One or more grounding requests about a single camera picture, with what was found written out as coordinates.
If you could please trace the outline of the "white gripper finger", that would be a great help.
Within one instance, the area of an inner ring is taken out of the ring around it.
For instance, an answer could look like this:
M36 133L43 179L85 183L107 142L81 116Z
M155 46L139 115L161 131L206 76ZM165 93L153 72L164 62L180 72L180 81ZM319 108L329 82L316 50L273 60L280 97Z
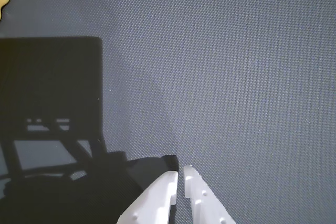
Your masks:
M168 224L177 182L178 172L162 174L121 214L117 224Z
M235 223L235 220L193 166L184 166L183 172L185 197L191 203L193 223Z

